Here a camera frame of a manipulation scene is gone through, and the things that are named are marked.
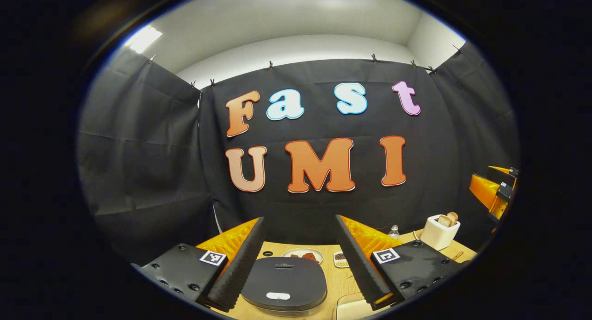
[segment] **white wall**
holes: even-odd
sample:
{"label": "white wall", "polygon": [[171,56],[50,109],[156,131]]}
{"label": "white wall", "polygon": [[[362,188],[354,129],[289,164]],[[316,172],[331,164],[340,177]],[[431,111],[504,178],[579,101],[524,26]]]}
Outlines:
{"label": "white wall", "polygon": [[426,12],[422,12],[407,47],[417,57],[415,59],[417,65],[437,68],[456,53],[453,45],[460,48],[465,41],[465,38],[450,27]]}
{"label": "white wall", "polygon": [[286,63],[327,59],[372,59],[411,63],[417,58],[408,48],[372,38],[315,34],[264,40],[208,57],[176,75],[196,88],[209,86],[210,78],[220,82],[258,69]]}

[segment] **white plate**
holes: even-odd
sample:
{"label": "white plate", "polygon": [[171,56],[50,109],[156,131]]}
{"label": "white plate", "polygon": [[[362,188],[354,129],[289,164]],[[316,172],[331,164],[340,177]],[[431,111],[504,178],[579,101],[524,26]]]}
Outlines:
{"label": "white plate", "polygon": [[317,250],[313,250],[312,248],[294,248],[293,250],[287,251],[282,256],[289,258],[290,255],[294,254],[298,255],[298,257],[301,258],[304,254],[307,253],[312,253],[319,262],[319,265],[321,264],[321,262],[323,262],[323,254]]}
{"label": "white plate", "polygon": [[[335,252],[334,253],[334,255],[333,255],[333,264],[335,265],[335,267],[338,267],[338,268],[349,268],[349,263],[347,263],[347,259],[343,259],[343,260],[336,260],[335,259],[335,255],[338,255],[338,254],[343,254],[343,252],[339,251],[339,252]],[[338,261],[345,261],[347,263],[347,265],[338,265],[338,263],[337,263]]]}

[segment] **water bottle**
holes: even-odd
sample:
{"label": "water bottle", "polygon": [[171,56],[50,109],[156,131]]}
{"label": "water bottle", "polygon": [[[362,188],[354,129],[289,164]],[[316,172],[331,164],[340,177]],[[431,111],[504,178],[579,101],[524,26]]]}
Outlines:
{"label": "water bottle", "polygon": [[392,238],[399,239],[399,227],[397,225],[393,225],[393,227],[391,227],[391,232],[389,232],[388,235]]}

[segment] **white label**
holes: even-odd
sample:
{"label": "white label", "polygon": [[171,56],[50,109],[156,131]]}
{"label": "white label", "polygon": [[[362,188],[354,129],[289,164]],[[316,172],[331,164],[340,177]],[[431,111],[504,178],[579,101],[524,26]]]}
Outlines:
{"label": "white label", "polygon": [[382,251],[376,251],[372,254],[374,254],[374,257],[376,257],[378,263],[385,263],[400,258],[400,256],[392,248]]}
{"label": "white label", "polygon": [[268,292],[266,295],[269,299],[275,299],[277,301],[287,301],[290,299],[289,293],[281,293],[281,292]]}
{"label": "white label", "polygon": [[224,261],[225,257],[226,257],[226,254],[220,254],[220,253],[216,253],[216,252],[212,252],[212,251],[207,251],[201,257],[201,259],[199,259],[199,261],[209,263],[210,265],[220,265],[220,263],[222,263],[222,261]]}

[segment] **toast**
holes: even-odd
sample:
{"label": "toast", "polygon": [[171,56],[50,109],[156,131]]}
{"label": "toast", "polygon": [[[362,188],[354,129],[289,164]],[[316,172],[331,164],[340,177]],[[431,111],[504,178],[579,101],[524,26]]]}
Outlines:
{"label": "toast", "polygon": [[452,227],[452,220],[444,215],[440,215],[438,218],[438,223],[444,225],[447,228]]}
{"label": "toast", "polygon": [[458,215],[455,212],[450,212],[446,216],[452,221],[452,224],[450,224],[451,227],[458,221]]}

